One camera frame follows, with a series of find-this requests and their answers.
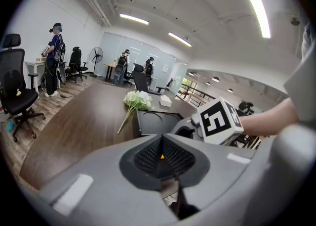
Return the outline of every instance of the standing fan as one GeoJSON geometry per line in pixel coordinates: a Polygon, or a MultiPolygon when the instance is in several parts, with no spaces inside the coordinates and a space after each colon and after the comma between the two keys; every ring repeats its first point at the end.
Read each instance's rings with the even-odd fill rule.
{"type": "Polygon", "coordinates": [[[93,49],[91,50],[91,52],[90,52],[89,57],[90,57],[91,62],[94,63],[93,74],[90,75],[90,76],[96,78],[97,75],[94,74],[94,72],[95,72],[95,65],[96,65],[99,61],[102,60],[102,57],[103,57],[103,51],[102,51],[102,49],[99,48],[99,47],[93,48],[93,49]]]}

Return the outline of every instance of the blue object on floor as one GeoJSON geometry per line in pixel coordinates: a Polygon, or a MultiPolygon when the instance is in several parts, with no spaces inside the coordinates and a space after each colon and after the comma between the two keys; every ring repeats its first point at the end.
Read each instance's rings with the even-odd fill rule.
{"type": "Polygon", "coordinates": [[[6,125],[5,130],[6,130],[7,132],[10,132],[10,131],[13,130],[13,127],[14,127],[14,121],[10,121],[10,122],[8,123],[8,125],[6,125]]]}

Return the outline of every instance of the black tray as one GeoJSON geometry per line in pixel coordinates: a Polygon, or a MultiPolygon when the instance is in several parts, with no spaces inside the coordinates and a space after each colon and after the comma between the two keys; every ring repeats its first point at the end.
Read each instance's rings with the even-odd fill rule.
{"type": "Polygon", "coordinates": [[[178,113],[136,110],[135,127],[138,136],[170,133],[176,124],[183,120],[178,113]]]}

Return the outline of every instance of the wooden floor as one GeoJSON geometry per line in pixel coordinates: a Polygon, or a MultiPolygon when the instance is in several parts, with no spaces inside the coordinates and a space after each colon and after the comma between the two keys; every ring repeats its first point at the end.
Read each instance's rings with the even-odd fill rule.
{"type": "MultiPolygon", "coordinates": [[[[45,125],[63,106],[93,83],[109,84],[104,81],[103,77],[92,78],[88,75],[87,79],[83,81],[78,78],[76,84],[74,81],[69,80],[65,85],[61,85],[60,93],[67,98],[62,98],[60,95],[45,97],[44,92],[41,90],[39,92],[40,99],[32,105],[32,108],[36,113],[42,112],[46,119],[43,120],[41,116],[30,119],[29,122],[33,131],[39,135],[45,125]]],[[[9,121],[0,123],[0,148],[13,175],[21,184],[27,185],[23,179],[19,178],[19,172],[24,158],[35,140],[32,138],[32,132],[23,124],[22,128],[17,132],[18,142],[15,143],[12,137],[13,131],[7,132],[5,130],[9,121]]]]}

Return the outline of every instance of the white cube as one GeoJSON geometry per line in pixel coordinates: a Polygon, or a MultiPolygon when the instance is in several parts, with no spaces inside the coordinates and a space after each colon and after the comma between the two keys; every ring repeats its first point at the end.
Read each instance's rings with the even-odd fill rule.
{"type": "Polygon", "coordinates": [[[166,95],[161,96],[159,102],[161,105],[166,107],[170,107],[172,103],[170,98],[168,98],[166,95]]]}
{"type": "Polygon", "coordinates": [[[225,145],[243,132],[233,105],[222,97],[197,109],[204,142],[225,145]]]}

